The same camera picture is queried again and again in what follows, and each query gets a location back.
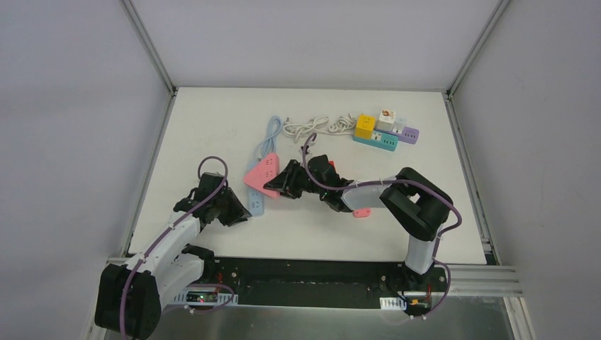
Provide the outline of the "yellow cube socket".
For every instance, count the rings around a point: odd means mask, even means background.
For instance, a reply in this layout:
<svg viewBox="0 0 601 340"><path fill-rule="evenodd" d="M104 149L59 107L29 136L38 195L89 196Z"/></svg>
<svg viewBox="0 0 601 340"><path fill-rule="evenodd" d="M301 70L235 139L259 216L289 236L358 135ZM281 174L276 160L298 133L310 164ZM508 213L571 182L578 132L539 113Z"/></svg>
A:
<svg viewBox="0 0 601 340"><path fill-rule="evenodd" d="M375 124L375 117L365 114L359 115L355 125L354 137L366 140L371 139Z"/></svg>

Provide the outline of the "pink power strip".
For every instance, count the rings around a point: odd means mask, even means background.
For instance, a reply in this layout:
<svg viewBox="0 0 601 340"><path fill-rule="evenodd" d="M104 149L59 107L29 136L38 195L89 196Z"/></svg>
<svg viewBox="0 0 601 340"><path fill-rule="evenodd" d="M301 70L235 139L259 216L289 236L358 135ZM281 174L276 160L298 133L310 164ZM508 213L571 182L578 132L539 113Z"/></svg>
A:
<svg viewBox="0 0 601 340"><path fill-rule="evenodd" d="M243 182L250 188L257 190L270 198L278 199L280 193L275 190L265 189L264 185L275 179L279 173L279 156L277 153L271 152L245 174Z"/></svg>

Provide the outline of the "white cube socket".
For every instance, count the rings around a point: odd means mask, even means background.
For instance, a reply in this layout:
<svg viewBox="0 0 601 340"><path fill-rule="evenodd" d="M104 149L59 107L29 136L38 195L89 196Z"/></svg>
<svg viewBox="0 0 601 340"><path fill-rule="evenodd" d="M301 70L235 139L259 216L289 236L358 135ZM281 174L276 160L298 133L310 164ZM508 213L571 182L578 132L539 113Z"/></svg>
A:
<svg viewBox="0 0 601 340"><path fill-rule="evenodd" d="M394 110L382 109L376 121L377 130L390 132L395 127L396 113Z"/></svg>

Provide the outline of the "teal power strip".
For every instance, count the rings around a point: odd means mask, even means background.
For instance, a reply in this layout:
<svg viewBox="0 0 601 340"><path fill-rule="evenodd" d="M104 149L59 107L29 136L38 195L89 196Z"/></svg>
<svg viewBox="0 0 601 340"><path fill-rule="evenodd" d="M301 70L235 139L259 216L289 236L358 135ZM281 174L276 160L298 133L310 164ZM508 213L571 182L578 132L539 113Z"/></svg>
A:
<svg viewBox="0 0 601 340"><path fill-rule="evenodd" d="M394 152L398 146L398 137L387 132L373 131L370 138L353 136L352 140L363 145Z"/></svg>

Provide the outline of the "aluminium frame rail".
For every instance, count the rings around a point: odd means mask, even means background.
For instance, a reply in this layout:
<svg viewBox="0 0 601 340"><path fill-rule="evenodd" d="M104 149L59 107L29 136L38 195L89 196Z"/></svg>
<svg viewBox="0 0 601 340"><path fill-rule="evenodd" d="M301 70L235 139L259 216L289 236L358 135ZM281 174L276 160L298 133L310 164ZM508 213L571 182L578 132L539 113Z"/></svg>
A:
<svg viewBox="0 0 601 340"><path fill-rule="evenodd" d="M176 93L176 85L170 77L164 62L159 55L158 49L156 48L148 30L146 29L145 23L139 11L137 10L134 1L120 0L120 4L123 7L126 16L128 17L128 20L131 22L138 40L146 52L151 65L154 67L156 73L161 79L165 89L170 96L174 96Z"/></svg>

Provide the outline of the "pink plug adapter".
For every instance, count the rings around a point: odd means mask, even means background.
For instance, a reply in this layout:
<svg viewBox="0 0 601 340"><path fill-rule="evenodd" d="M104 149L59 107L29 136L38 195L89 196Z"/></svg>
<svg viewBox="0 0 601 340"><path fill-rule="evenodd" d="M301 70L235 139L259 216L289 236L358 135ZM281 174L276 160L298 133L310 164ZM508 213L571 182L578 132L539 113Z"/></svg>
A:
<svg viewBox="0 0 601 340"><path fill-rule="evenodd" d="M361 208L352 212L354 218L362 219L371 216L371 208Z"/></svg>

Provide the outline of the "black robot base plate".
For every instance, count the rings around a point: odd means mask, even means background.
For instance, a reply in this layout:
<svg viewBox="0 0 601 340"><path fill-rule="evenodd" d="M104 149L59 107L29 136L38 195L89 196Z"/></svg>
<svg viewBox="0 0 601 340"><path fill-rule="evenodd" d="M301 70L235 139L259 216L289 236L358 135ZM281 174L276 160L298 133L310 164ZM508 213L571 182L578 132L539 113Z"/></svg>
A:
<svg viewBox="0 0 601 340"><path fill-rule="evenodd" d="M404 310L430 308L447 282L435 265L419 275L396 262L218 257L176 300L220 305L234 292L232 305Z"/></svg>

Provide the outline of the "purple power strip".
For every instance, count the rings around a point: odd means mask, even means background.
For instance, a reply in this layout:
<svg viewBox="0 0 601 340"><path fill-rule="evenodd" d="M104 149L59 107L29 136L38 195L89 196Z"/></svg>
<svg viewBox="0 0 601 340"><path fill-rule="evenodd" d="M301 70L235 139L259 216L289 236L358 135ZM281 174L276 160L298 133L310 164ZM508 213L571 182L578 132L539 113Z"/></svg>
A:
<svg viewBox="0 0 601 340"><path fill-rule="evenodd" d="M420 136L420 131L416 128L407 126L406 119L404 118L395 120L391 132L398 136L400 142L409 145L416 145Z"/></svg>

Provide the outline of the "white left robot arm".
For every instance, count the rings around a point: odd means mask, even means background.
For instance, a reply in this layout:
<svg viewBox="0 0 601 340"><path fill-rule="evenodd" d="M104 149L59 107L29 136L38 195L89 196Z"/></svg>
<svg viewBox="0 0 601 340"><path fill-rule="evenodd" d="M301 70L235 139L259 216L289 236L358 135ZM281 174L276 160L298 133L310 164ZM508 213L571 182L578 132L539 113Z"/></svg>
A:
<svg viewBox="0 0 601 340"><path fill-rule="evenodd" d="M164 229L144 250L101 273L94 323L135 339L147 339L162 310L188 285L217 283L213 251L192 241L217 220L231 227L250 212L220 174L206 172L177 202Z"/></svg>

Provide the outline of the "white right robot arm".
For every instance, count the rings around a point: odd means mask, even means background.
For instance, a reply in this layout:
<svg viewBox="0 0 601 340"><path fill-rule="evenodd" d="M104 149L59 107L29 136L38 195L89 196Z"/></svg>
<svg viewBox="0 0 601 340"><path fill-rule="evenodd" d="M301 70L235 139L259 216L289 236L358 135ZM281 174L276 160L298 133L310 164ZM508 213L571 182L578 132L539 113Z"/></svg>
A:
<svg viewBox="0 0 601 340"><path fill-rule="evenodd" d="M444 191L410 167L384 180L358 182L341 177L325 155L303 162L291 160L264 188L290 199L314 193L341 213L387 209L409 235L402 279L411 290L430 282L442 226L455 210Z"/></svg>

